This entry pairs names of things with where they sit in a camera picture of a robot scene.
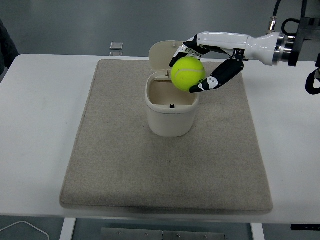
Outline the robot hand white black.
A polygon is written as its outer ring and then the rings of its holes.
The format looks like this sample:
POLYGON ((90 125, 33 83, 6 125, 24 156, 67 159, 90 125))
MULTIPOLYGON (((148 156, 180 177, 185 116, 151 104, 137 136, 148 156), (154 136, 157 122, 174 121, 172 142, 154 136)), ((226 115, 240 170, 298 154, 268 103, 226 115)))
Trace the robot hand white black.
POLYGON ((178 47, 169 66, 186 69, 182 60, 200 58, 209 53, 217 52, 229 55, 208 77, 197 73, 184 73, 181 77, 171 72, 171 80, 176 88, 189 93, 200 93, 216 90, 244 69, 244 61, 258 60, 272 66, 281 60, 280 33, 273 32, 254 38, 246 34, 228 32, 202 32, 178 47))

